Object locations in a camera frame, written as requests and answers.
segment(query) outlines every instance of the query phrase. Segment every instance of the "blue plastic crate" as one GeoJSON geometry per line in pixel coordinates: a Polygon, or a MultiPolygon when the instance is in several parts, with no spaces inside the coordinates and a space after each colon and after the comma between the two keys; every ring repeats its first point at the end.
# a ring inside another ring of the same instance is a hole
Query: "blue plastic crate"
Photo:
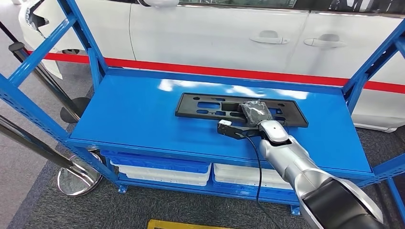
{"type": "Polygon", "coordinates": [[[146,156],[110,150],[101,150],[100,154],[108,157],[115,165],[159,168],[191,173],[207,173],[211,164],[209,162],[146,156]]]}
{"type": "MultiPolygon", "coordinates": [[[[232,189],[238,190],[240,193],[246,195],[257,194],[257,186],[251,185],[239,185],[232,183],[223,183],[215,180],[215,174],[212,172],[213,176],[213,186],[220,189],[232,189]]],[[[289,201],[298,201],[297,195],[291,189],[282,189],[282,188],[271,188],[271,187],[261,187],[260,188],[260,197],[261,198],[271,198],[271,199],[286,199],[289,201]]]]}

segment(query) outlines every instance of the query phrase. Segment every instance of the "yellow floor mat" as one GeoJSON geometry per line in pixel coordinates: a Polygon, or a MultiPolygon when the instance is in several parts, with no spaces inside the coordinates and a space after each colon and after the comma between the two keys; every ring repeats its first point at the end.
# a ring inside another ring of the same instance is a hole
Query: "yellow floor mat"
{"type": "Polygon", "coordinates": [[[209,227],[201,225],[193,225],[187,223],[175,223],[151,219],[148,223],[148,229],[229,229],[219,227],[209,227]]]}

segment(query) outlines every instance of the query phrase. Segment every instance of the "car window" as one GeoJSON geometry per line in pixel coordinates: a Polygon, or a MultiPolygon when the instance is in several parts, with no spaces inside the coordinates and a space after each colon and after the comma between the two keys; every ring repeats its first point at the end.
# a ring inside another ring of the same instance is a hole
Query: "car window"
{"type": "Polygon", "coordinates": [[[265,8],[293,8],[297,0],[180,0],[181,3],[248,6],[265,8]]]}
{"type": "Polygon", "coordinates": [[[405,0],[180,0],[180,4],[405,14],[405,0]]]}

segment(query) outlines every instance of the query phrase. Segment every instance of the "car door handle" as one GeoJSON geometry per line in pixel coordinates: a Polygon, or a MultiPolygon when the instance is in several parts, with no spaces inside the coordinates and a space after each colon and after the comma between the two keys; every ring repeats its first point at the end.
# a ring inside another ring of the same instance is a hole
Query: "car door handle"
{"type": "Polygon", "coordinates": [[[257,36],[249,38],[251,41],[267,44],[287,44],[290,39],[279,37],[278,33],[273,30],[261,31],[257,36]]]}
{"type": "Polygon", "coordinates": [[[323,34],[318,38],[305,39],[304,44],[309,46],[332,47],[332,48],[346,46],[346,42],[341,41],[338,35],[328,33],[323,34]]]}

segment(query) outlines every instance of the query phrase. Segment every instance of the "white plastic bin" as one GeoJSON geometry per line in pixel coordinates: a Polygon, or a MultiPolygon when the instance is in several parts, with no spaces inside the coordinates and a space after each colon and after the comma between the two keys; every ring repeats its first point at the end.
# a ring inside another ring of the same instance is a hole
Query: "white plastic bin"
{"type": "MultiPolygon", "coordinates": [[[[239,185],[259,185],[259,169],[253,167],[214,164],[215,181],[239,185]]],[[[292,189],[277,171],[262,169],[262,187],[292,189]]]]}
{"type": "Polygon", "coordinates": [[[120,173],[124,173],[128,178],[184,185],[206,186],[211,172],[211,164],[209,165],[206,173],[192,173],[159,168],[116,165],[112,162],[111,164],[117,166],[120,173]]]}

